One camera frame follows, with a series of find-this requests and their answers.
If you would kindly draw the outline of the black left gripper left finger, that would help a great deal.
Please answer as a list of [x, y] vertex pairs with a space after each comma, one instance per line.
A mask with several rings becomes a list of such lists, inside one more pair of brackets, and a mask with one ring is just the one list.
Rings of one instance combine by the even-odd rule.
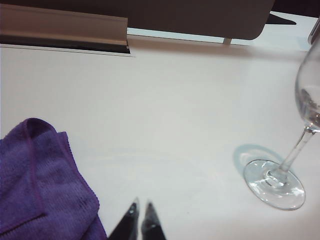
[[139, 199], [136, 197], [108, 240], [136, 240], [138, 238]]

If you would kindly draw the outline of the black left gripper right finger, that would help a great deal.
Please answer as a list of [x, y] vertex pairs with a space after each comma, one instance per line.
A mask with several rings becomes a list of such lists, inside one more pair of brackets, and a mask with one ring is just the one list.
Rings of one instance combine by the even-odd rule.
[[141, 234], [143, 240], [166, 240], [156, 208], [151, 201], [146, 204]]

